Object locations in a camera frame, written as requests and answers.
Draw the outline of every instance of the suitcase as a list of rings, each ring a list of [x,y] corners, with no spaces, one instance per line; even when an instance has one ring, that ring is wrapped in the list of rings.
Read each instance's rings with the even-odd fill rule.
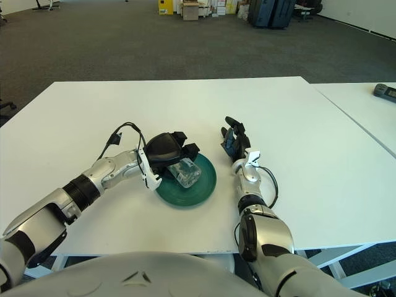
[[[285,28],[295,4],[296,0],[251,0],[247,21],[255,27]]]
[[[252,0],[247,21],[255,27],[268,27],[274,4],[275,0]]]
[[[278,0],[272,10],[270,28],[286,28],[289,26],[296,0]]]

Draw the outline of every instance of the yellow box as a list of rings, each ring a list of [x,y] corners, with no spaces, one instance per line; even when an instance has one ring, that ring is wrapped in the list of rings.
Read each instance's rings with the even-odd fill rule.
[[[173,0],[158,0],[160,14],[173,14]]]

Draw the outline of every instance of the white table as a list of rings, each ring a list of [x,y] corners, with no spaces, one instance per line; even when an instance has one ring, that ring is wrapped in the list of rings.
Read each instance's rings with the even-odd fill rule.
[[[378,83],[314,84],[326,98],[396,158],[396,103],[372,94]],[[395,82],[386,82],[396,88]]]
[[[54,83],[0,129],[0,229],[90,167],[114,128],[133,121],[147,140],[184,131],[212,161],[215,192],[178,209],[139,178],[123,182],[83,212],[55,254],[236,252],[231,161],[220,147],[226,115],[244,123],[261,165],[276,176],[274,211],[296,249],[396,240],[385,228],[394,223],[396,159],[300,77]],[[123,132],[107,155],[136,145],[137,135]],[[272,184],[263,180],[269,203]],[[383,215],[373,216],[379,204]]]

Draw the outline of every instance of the cardboard box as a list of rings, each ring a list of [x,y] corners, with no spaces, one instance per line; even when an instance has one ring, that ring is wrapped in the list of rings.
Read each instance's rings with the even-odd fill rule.
[[[238,0],[227,0],[227,3],[225,4],[226,14],[235,14],[237,3],[238,3]]]
[[[183,20],[198,20],[199,3],[184,2],[183,3]]]
[[[158,0],[160,14],[173,14],[173,0]]]
[[[225,15],[225,7],[218,7],[217,8],[218,15]]]
[[[240,7],[241,5],[246,5],[246,4],[249,4],[247,0],[238,1],[237,5],[236,5],[236,11],[237,11],[237,12],[239,11],[239,7]]]

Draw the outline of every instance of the white bracket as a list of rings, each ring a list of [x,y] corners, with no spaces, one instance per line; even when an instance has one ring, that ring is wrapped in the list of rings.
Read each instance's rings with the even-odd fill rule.
[[[147,182],[147,187],[150,190],[154,191],[156,188],[160,186],[162,179],[159,178],[160,177],[159,175],[154,174],[153,171],[151,170],[149,161],[147,160],[146,154],[144,153],[143,149],[140,148],[137,153],[139,154],[139,158],[142,160],[142,163],[140,164],[143,170],[142,178],[144,181]]]

